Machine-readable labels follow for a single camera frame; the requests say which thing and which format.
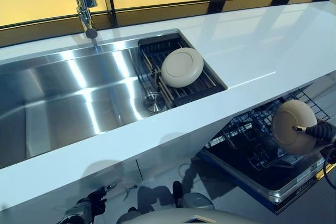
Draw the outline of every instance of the sink drain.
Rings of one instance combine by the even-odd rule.
[[[159,113],[166,109],[165,101],[158,92],[148,93],[143,99],[143,106],[153,113]]]

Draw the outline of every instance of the gray floor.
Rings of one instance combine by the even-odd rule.
[[[329,176],[336,182],[335,171]],[[336,193],[325,179],[276,216],[229,180],[195,158],[143,181],[129,193],[121,193],[107,201],[106,212],[95,223],[112,224],[130,207],[141,212],[172,208],[172,184],[182,182],[184,192],[198,192],[211,199],[216,209],[246,216],[261,223],[336,223]]]

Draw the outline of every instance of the dishwasher rack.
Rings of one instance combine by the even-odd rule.
[[[286,154],[273,139],[271,132],[272,117],[279,106],[296,99],[306,103],[317,118],[327,121],[330,117],[314,103],[301,89],[284,95],[274,101],[234,117],[207,145],[210,148],[227,141],[235,150],[241,150],[249,163],[261,170],[270,167],[280,159],[298,162],[301,157]]]
[[[164,59],[174,50],[191,46],[179,35],[170,34],[139,40],[139,59],[136,64],[139,80],[146,93],[161,93],[168,109],[225,90],[211,69],[204,64],[196,81],[183,88],[166,85],[161,77]]]

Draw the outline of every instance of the cable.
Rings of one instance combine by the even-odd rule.
[[[326,157],[325,157],[325,159],[324,159],[324,162],[323,162],[323,174],[324,174],[324,177],[326,178],[326,181],[328,182],[328,184],[329,184],[332,188],[334,188],[334,189],[336,190],[336,185],[334,185],[334,184],[330,181],[330,179],[329,179],[328,176],[327,176],[327,171],[326,171],[326,168],[327,168],[327,161],[328,161],[328,159],[330,158],[331,154],[332,154],[334,151],[336,151],[336,148],[335,148],[335,147],[334,147],[334,148],[331,148],[331,149],[328,151],[328,153],[327,153],[327,155],[326,155]]]
[[[178,167],[178,170],[177,170],[177,172],[179,173],[179,176],[181,177],[181,179],[184,179],[184,176],[182,176],[182,174],[181,174],[181,168],[182,168],[182,166],[185,166],[185,165],[188,165],[189,167],[191,166],[191,164],[184,163],[184,164],[180,165]]]
[[[125,201],[128,198],[128,195],[130,194],[131,189],[136,189],[137,187],[138,187],[137,185],[134,185],[130,188],[126,188],[126,196],[122,201]]]

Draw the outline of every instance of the white bowl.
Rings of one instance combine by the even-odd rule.
[[[181,88],[193,83],[202,73],[204,61],[193,48],[179,48],[171,52],[163,61],[161,76],[173,88]]]
[[[293,126],[311,127],[317,119],[311,108],[302,101],[290,100],[283,103],[272,120],[272,133],[277,144],[287,153],[304,155],[311,152],[316,138],[296,132]]]

